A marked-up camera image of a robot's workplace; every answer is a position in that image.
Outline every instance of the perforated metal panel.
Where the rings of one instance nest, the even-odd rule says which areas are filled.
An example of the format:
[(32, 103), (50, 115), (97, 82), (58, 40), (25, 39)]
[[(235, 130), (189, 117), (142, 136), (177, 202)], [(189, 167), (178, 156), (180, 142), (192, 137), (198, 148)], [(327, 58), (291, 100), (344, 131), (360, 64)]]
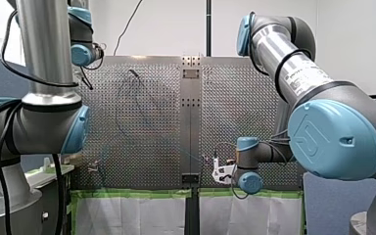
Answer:
[[(240, 136), (269, 138), (277, 94), (248, 59), (201, 58), (198, 78), (182, 78), (182, 63), (176, 57), (107, 57), (99, 70), (86, 71), (95, 89), (80, 87), (91, 120), (74, 188), (181, 188), (181, 174), (197, 171), (195, 165), (202, 166), (201, 187), (221, 187), (211, 177), (214, 146)], [(199, 104), (188, 110), (193, 98)], [(222, 162), (234, 159), (235, 148), (221, 146), (218, 155)], [(260, 164), (260, 174), (268, 189), (301, 185), (297, 164)]]
[[(214, 146), (219, 142), (236, 143), (240, 136), (261, 140), (272, 134), (276, 117), (277, 94), (273, 81), (258, 73), (249, 59), (203, 58), (201, 154), (202, 187), (221, 187), (212, 180)], [(235, 159), (235, 147), (217, 149), (221, 164)], [(264, 187), (298, 189), (302, 176), (297, 164), (281, 166), (260, 164)]]
[[(86, 70), (94, 90), (80, 88), (91, 120), (75, 188), (180, 188), (180, 64), (107, 57), (99, 70)], [(88, 171), (91, 164), (98, 171)]]

